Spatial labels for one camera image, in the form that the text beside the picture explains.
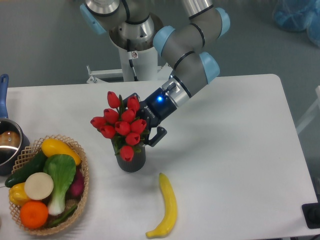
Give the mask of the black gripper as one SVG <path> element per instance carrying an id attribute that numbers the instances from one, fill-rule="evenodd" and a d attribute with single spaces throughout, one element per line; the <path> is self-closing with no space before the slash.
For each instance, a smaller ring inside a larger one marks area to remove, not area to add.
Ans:
<path id="1" fill-rule="evenodd" d="M 133 93 L 128 97 L 128 101 L 139 103 L 140 97 L 137 93 Z M 158 125 L 171 115 L 177 107 L 172 100 L 165 95 L 165 91 L 162 88 L 158 88 L 144 101 L 141 101 L 139 105 L 140 109 L 138 110 L 137 115 L 147 122 L 147 128 L 151 129 L 156 127 L 156 134 L 150 138 L 151 131 L 149 130 L 143 143 L 150 147 L 154 147 L 167 134 L 167 130 Z"/>

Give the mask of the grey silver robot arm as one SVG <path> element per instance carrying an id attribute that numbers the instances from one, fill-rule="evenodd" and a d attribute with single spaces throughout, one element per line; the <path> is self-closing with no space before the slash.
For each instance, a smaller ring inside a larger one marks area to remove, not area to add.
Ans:
<path id="1" fill-rule="evenodd" d="M 184 0 L 182 5 L 190 22 L 181 30 L 164 26 L 150 12 L 147 0 L 86 0 L 80 6 L 89 27 L 99 35 L 108 33 L 118 48 L 124 81 L 155 80 L 158 57 L 172 69 L 167 82 L 148 96 L 138 111 L 148 131 L 157 129 L 153 138 L 143 141 L 149 146 L 166 134 L 161 121 L 220 73 L 219 65 L 203 47 L 229 30 L 228 14 L 210 0 Z"/>

